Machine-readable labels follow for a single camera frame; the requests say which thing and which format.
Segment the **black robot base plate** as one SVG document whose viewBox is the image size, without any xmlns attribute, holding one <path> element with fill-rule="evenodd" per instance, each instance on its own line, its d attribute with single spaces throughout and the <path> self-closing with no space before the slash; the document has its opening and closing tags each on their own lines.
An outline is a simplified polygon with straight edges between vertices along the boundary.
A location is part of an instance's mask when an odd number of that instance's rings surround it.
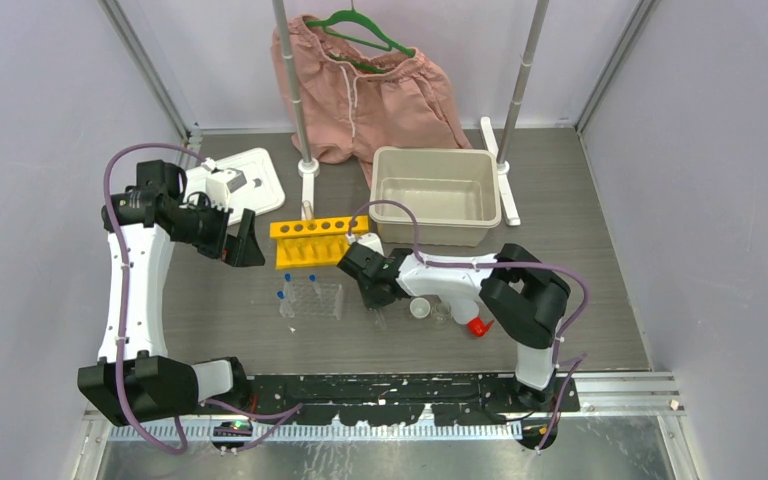
<svg viewBox="0 0 768 480">
<path fill-rule="evenodd" d="M 499 373 L 257 375 L 240 394 L 217 399 L 256 415 L 300 405 L 289 423 L 305 426 L 408 426 L 424 413 L 434 426 L 499 425 L 551 414 L 556 403 L 562 413 L 580 410 L 573 381 L 562 398 L 554 393 L 539 407 L 513 376 Z"/>
</svg>

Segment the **large clear glass test tube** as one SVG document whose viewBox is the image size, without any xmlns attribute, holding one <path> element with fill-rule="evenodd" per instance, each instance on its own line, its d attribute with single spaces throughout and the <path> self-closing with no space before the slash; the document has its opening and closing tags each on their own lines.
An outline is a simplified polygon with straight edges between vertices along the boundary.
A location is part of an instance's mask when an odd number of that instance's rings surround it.
<svg viewBox="0 0 768 480">
<path fill-rule="evenodd" d="M 314 220 L 313 206 L 310 201 L 302 201 L 301 213 L 304 221 L 311 222 Z"/>
</svg>

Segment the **blue-capped small test tube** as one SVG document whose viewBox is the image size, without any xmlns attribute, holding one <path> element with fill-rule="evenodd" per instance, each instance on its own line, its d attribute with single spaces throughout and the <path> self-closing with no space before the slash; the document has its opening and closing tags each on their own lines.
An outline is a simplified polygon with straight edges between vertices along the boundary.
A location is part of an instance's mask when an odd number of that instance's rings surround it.
<svg viewBox="0 0 768 480">
<path fill-rule="evenodd" d="M 281 290 L 276 292 L 279 299 L 279 313 L 284 318 L 294 318 L 295 312 L 292 308 L 291 301 L 286 297 L 285 293 Z"/>
</svg>

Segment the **white plastic squeeze bottle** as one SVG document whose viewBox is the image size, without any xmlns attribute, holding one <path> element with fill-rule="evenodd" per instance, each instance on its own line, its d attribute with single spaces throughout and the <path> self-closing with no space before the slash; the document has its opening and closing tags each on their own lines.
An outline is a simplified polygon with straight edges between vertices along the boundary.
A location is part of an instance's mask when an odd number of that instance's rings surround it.
<svg viewBox="0 0 768 480">
<path fill-rule="evenodd" d="M 448 300 L 448 304 L 453 320 L 463 326 L 473 337 L 484 337 L 494 324 L 494 320 L 485 322 L 481 319 L 479 305 L 474 300 L 452 298 Z"/>
</svg>

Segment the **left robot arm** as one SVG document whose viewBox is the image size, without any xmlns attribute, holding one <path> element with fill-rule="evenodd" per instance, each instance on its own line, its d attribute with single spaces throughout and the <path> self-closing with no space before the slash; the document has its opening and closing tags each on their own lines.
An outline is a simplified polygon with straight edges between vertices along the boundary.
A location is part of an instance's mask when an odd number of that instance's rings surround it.
<svg viewBox="0 0 768 480">
<path fill-rule="evenodd" d="M 243 210 L 239 230 L 231 234 L 231 211 L 204 193 L 188 202 L 186 185 L 179 166 L 140 162 L 135 184 L 101 210 L 112 263 L 109 314 L 97 361 L 79 369 L 77 386 L 118 427 L 190 415 L 209 398 L 237 413 L 252 397 L 236 357 L 187 364 L 168 355 L 163 293 L 176 245 L 191 245 L 231 267 L 265 263 L 254 211 Z"/>
</svg>

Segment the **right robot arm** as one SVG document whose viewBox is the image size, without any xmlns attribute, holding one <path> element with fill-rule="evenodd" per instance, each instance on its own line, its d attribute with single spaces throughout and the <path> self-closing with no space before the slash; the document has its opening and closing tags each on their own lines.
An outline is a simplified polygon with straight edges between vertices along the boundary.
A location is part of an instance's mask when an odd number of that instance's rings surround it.
<svg viewBox="0 0 768 480">
<path fill-rule="evenodd" d="M 453 319 L 481 337 L 499 325 L 517 348 L 515 396 L 527 410 L 555 395 L 555 338 L 566 313 L 569 285 L 525 248 L 508 243 L 478 257 L 423 255 L 396 248 L 389 255 L 353 243 L 337 263 L 353 278 L 364 306 L 436 296 Z"/>
</svg>

